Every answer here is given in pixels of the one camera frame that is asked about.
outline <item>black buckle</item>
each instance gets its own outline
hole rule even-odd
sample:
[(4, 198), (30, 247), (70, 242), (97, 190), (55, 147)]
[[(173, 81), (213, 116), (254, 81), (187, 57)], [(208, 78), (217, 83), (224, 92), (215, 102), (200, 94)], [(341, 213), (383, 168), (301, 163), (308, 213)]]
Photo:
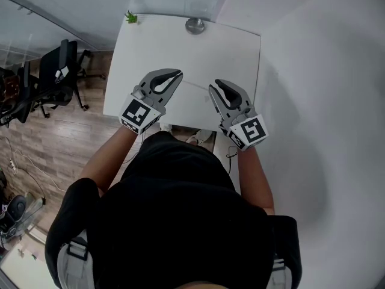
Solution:
[[(84, 246), (85, 249), (84, 249), (84, 256), (80, 256), (78, 255), (77, 253), (73, 253), (71, 252), (70, 248), (71, 248), (71, 243), (76, 243), (78, 245), (81, 245), (81, 246)], [(67, 254), (70, 255), (70, 256), (73, 256), (77, 259), (80, 259), (80, 260), (83, 260), (83, 261), (87, 261), (87, 257), (88, 257), (88, 244), (86, 241), (84, 241), (82, 238), (79, 238), (79, 237), (75, 237), (73, 238), (70, 243), (68, 244), (68, 247), (67, 247)]]

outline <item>white desk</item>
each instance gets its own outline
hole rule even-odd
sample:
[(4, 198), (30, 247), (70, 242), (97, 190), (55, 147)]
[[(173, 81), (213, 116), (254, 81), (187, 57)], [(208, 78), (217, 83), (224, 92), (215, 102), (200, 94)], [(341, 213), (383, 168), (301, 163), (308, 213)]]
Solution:
[(165, 106), (160, 122), (218, 131), (220, 115), (210, 100), (209, 84), (226, 79), (240, 85), (251, 101), (257, 82), (260, 37), (205, 22), (203, 33), (185, 29), (187, 18), (139, 15), (139, 24), (123, 21), (109, 70), (103, 114), (118, 116), (127, 94), (146, 73), (180, 69), (183, 81)]

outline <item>foot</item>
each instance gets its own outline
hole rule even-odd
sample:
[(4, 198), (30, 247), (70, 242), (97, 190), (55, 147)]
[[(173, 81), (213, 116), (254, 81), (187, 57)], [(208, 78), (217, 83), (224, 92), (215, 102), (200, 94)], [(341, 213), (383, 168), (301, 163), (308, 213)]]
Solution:
[(172, 135), (173, 133), (172, 124), (166, 124), (166, 123), (160, 123), (160, 124), (161, 124), (161, 131), (169, 132)]
[(208, 138), (210, 138), (212, 131), (207, 131), (205, 129), (200, 129), (194, 135), (190, 136), (189, 139), (186, 140), (187, 143), (191, 143), (192, 145), (200, 145), (204, 143)]

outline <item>round metal object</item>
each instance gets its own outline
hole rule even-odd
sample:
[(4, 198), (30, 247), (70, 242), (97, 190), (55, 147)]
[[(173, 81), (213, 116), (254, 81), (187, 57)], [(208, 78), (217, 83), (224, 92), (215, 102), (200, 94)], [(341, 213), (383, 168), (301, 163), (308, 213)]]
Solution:
[(205, 29), (205, 23), (201, 18), (189, 18), (186, 21), (186, 30), (191, 34), (200, 34)]

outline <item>small potted plant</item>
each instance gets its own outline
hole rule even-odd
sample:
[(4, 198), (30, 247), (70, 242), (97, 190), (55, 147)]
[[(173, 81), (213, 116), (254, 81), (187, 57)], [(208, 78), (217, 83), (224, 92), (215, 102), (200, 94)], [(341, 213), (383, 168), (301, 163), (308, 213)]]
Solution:
[(127, 11), (125, 16), (127, 17), (126, 21), (128, 23), (137, 23), (138, 22), (138, 15), (135, 15), (135, 14), (131, 13), (130, 11)]

